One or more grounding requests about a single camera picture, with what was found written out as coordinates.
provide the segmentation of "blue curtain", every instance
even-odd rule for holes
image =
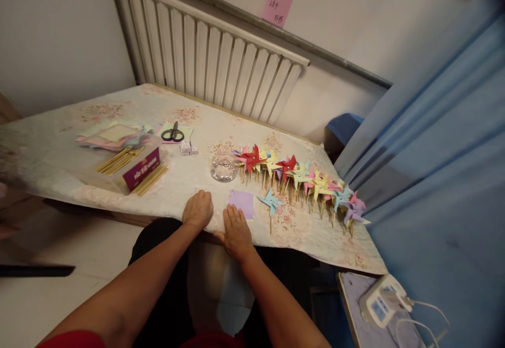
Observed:
[[[505,9],[473,0],[405,68],[335,163],[412,299],[451,322],[442,347],[502,346]],[[437,328],[436,312],[413,317]]]

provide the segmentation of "human hand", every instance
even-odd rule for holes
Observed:
[[[188,199],[183,212],[183,224],[195,226],[201,231],[209,224],[212,214],[214,214],[214,205],[211,194],[200,190]]]
[[[223,211],[223,218],[225,220],[225,233],[218,231],[214,236],[221,241],[231,257],[243,264],[251,253],[256,252],[244,213],[241,209],[237,210],[235,205],[228,204]]]

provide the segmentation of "white power strip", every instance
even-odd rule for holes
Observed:
[[[367,322],[386,328],[397,311],[412,311],[412,302],[400,283],[386,274],[359,300],[361,315]]]

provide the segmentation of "black pants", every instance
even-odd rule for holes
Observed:
[[[161,218],[152,222],[140,233],[133,247],[129,265],[166,240],[180,226],[181,222],[173,218]],[[310,258],[292,249],[256,247],[256,250],[266,266],[310,315]],[[175,266],[170,280],[137,337],[134,347],[179,347],[195,336],[189,313],[187,278],[188,251]],[[256,301],[242,332],[248,347],[271,347]]]

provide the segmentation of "tablecloth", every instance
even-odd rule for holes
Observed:
[[[177,145],[163,145],[161,160],[168,172],[143,196],[120,194],[84,185],[68,172],[51,166],[45,158],[51,152],[74,141],[77,135],[95,125],[107,127],[112,121],[156,125],[178,121],[194,127],[191,141],[199,154],[181,156]],[[144,84],[82,103],[69,105],[0,126],[0,178],[11,186],[42,197],[73,204],[125,213],[181,218],[187,199],[199,189],[212,192],[214,216],[206,231],[224,230],[222,210],[231,190],[251,192],[264,197],[266,190],[255,182],[215,181],[210,163],[217,153],[230,153],[240,146],[257,144],[273,149],[279,160],[295,155],[299,162],[311,163],[313,169],[337,173],[324,147],[285,134],[268,126],[230,114],[195,99],[161,87]],[[273,217],[270,234],[269,209],[256,199],[254,221],[249,223],[254,244],[290,247],[312,257],[345,268],[383,274],[386,266],[366,228],[356,223],[353,238],[344,235],[341,225],[333,228],[326,212],[320,218],[309,213],[300,202],[284,203]]]

